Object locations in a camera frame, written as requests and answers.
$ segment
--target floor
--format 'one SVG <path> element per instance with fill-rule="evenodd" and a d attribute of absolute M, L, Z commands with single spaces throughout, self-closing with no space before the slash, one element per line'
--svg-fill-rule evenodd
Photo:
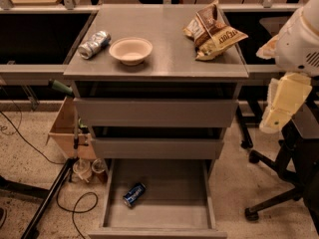
<path fill-rule="evenodd" d="M 48 140 L 48 132 L 60 103 L 41 103 L 34 112 L 30 112 L 28 103 L 17 105 L 22 110 L 21 113 L 10 102 L 1 104 L 0 111 L 19 127 L 19 132 L 26 140 L 50 160 L 64 162 L 65 158 L 59 147 L 52 139 Z M 2 115 L 0 126 L 0 174 L 9 180 L 49 189 L 62 165 L 47 161 L 15 132 Z M 274 158 L 279 149 L 277 141 L 280 134 L 265 134 L 256 128 L 249 130 L 255 149 Z M 246 207 L 291 186 L 278 179 L 264 165 L 249 163 L 248 150 L 241 148 L 240 144 L 241 134 L 235 119 L 226 132 L 225 146 L 209 180 L 216 228 L 226 231 L 230 239 L 318 238 L 302 201 L 289 201 L 261 211 L 257 222 L 246 221 Z M 85 238 L 89 238 L 88 231 L 99 227 L 101 223 L 105 187 L 106 184 L 101 183 L 97 177 L 86 183 L 73 176 L 73 181 L 67 181 L 61 189 L 59 203 L 71 210 L 83 194 L 94 192 L 98 196 L 98 204 L 93 210 L 74 215 L 75 223 Z M 55 196 L 37 227 L 40 232 L 38 238 L 82 238 L 73 224 L 72 213 L 62 210 L 57 205 L 56 198 Z M 80 200 L 77 210 L 90 209 L 95 201 L 95 196 L 89 194 Z M 38 204 L 39 200 L 35 198 L 0 191 L 0 206 L 8 212 L 7 220 L 0 229 L 0 238 L 21 238 Z"/>

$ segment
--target blue can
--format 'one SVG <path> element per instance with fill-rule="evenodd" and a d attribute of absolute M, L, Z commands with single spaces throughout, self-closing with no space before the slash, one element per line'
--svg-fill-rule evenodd
<path fill-rule="evenodd" d="M 123 196 L 125 204 L 129 207 L 132 207 L 135 201 L 138 200 L 138 198 L 142 196 L 145 191 L 146 187 L 138 182 L 126 195 Z"/>

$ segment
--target white bowl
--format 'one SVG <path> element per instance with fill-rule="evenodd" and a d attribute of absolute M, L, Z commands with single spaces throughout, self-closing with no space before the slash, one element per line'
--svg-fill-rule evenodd
<path fill-rule="evenodd" d="M 139 37 L 123 38 L 110 47 L 112 57 L 127 66 L 135 66 L 143 62 L 153 49 L 152 43 Z"/>

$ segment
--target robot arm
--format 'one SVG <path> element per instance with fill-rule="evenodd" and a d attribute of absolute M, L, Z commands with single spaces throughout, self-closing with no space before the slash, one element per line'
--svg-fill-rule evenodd
<path fill-rule="evenodd" d="M 269 85 L 268 107 L 260 123 L 264 132 L 280 131 L 291 120 L 312 90 L 311 77 L 319 76 L 318 8 L 319 0 L 309 0 L 257 52 L 258 57 L 274 58 L 288 72 Z"/>

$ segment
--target chip bag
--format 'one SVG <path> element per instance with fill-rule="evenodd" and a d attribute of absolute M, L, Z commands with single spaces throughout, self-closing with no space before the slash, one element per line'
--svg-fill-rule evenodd
<path fill-rule="evenodd" d="M 196 13 L 194 19 L 183 29 L 193 39 L 197 60 L 212 60 L 240 40 L 248 36 L 222 22 L 217 21 L 218 0 Z"/>

